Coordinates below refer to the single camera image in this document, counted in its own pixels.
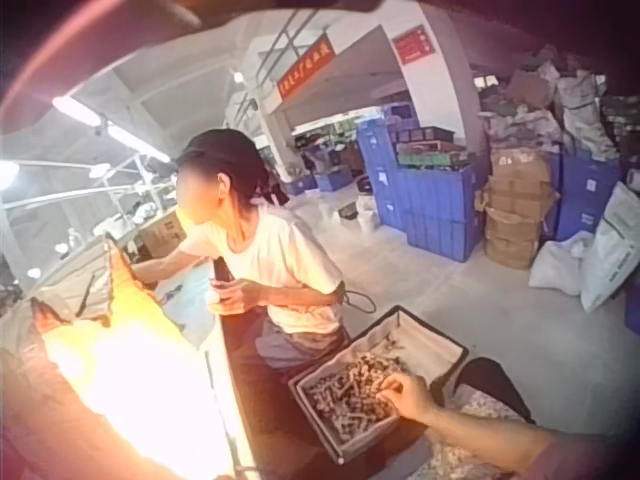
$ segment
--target red banner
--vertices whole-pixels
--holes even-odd
[[[393,39],[393,46],[402,65],[420,60],[436,51],[424,25],[419,25],[402,35],[398,35]]]
[[[287,98],[334,58],[336,52],[333,45],[327,35],[323,34],[278,80],[280,96],[283,99]]]

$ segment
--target woman's hand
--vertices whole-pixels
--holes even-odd
[[[258,305],[264,305],[265,287],[244,278],[232,282],[211,282],[213,291],[220,297],[218,302],[208,302],[209,309],[220,315],[245,313]]]
[[[422,377],[394,373],[380,386],[378,398],[391,404],[400,415],[429,425],[439,407],[433,401],[427,382]]]

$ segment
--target white t-shirt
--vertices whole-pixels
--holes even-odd
[[[329,294],[342,282],[342,273],[311,233],[309,226],[285,208],[258,207],[260,220],[255,237],[242,252],[229,249],[227,233],[213,223],[193,227],[180,244],[190,255],[222,256],[237,279],[270,287],[307,286]],[[340,325],[340,305],[300,308],[269,305],[271,320],[286,333],[330,333]]]

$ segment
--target concrete floor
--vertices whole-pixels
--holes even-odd
[[[493,263],[478,247],[467,263],[410,247],[402,232],[365,234],[357,221],[338,225],[327,208],[356,199],[355,187],[297,197],[303,217],[342,269],[347,288],[370,295],[376,315],[345,307],[352,335],[401,304],[500,362],[538,424],[569,432],[614,433],[640,407],[640,336],[624,326],[624,298],[595,312],[578,298],[527,286],[528,272]]]

